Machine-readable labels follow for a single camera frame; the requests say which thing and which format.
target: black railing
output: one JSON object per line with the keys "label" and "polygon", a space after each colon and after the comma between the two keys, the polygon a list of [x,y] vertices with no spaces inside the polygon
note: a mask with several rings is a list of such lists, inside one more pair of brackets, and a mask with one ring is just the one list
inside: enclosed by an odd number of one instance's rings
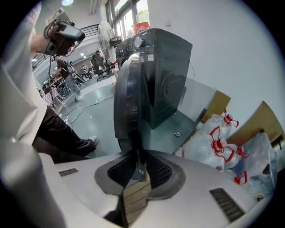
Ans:
{"label": "black railing", "polygon": [[[85,38],[87,37],[92,37],[92,36],[96,36],[98,35],[98,28],[99,28],[99,24],[94,24],[94,25],[90,25],[84,28],[81,28],[81,30],[85,33]],[[44,54],[37,54],[32,61],[32,68],[33,70],[35,68],[37,68],[39,65],[41,65],[46,59],[48,59],[49,56],[48,55],[44,55]]]}

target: checkered cloth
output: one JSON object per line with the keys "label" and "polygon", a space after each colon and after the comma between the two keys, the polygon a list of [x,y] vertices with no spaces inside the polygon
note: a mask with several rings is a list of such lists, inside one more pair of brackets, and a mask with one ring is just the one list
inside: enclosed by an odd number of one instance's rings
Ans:
{"label": "checkered cloth", "polygon": [[57,95],[58,95],[58,92],[57,92],[57,90],[56,90],[54,87],[52,88],[52,94],[50,94],[50,92],[49,92],[49,93],[47,93],[47,94],[43,97],[45,103],[46,103],[48,106],[53,105],[53,100],[52,100],[52,96],[51,96],[51,95],[53,96],[53,99],[55,99],[55,98],[57,97]]}

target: chair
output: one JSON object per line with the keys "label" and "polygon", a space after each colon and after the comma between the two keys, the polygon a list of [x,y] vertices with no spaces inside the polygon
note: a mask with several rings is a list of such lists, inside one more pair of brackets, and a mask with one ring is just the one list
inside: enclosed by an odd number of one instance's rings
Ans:
{"label": "chair", "polygon": [[103,75],[103,73],[105,71],[101,71],[100,72],[100,69],[99,69],[99,66],[102,68],[102,69],[105,69],[105,66],[104,66],[104,62],[103,62],[103,57],[102,56],[99,56],[99,55],[93,55],[92,56],[92,59],[91,59],[91,63],[94,67],[94,72],[95,74],[98,75],[98,78],[97,78],[97,81],[99,81],[101,78],[108,78],[109,76],[108,75]]}

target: wooden floor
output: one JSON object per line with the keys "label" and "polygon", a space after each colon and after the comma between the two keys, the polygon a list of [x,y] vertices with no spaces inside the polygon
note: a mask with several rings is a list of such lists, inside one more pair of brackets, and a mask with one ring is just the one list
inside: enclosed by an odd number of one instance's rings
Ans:
{"label": "wooden floor", "polygon": [[149,176],[146,182],[136,182],[125,188],[123,192],[126,219],[132,224],[147,205],[146,196],[151,191]]}

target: shoe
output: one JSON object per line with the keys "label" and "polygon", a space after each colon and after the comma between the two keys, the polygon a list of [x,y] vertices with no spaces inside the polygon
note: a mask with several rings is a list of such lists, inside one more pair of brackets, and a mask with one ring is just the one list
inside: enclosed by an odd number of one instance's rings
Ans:
{"label": "shoe", "polygon": [[75,99],[75,101],[79,101],[84,97],[83,93],[79,94],[79,96]]}
{"label": "shoe", "polygon": [[94,142],[95,145],[97,145],[98,142],[99,142],[97,136],[95,136],[95,135],[91,136],[89,139],[91,139]]}

